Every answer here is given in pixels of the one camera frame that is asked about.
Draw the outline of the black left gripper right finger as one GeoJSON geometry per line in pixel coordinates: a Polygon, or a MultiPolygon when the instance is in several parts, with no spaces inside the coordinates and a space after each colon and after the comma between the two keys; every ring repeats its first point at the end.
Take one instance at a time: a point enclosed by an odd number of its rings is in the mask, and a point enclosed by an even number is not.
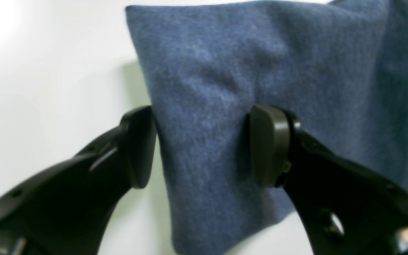
{"type": "Polygon", "coordinates": [[[408,255],[408,192],[335,155],[292,112],[252,106],[250,154],[256,183],[285,190],[315,255],[408,255]]]}

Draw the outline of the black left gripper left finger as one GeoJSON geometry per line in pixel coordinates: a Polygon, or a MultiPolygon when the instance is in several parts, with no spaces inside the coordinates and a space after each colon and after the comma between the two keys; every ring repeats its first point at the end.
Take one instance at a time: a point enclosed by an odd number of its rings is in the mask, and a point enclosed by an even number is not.
{"type": "Polygon", "coordinates": [[[96,255],[109,219],[152,172],[157,129],[152,108],[123,116],[74,157],[0,197],[0,255],[96,255]]]}

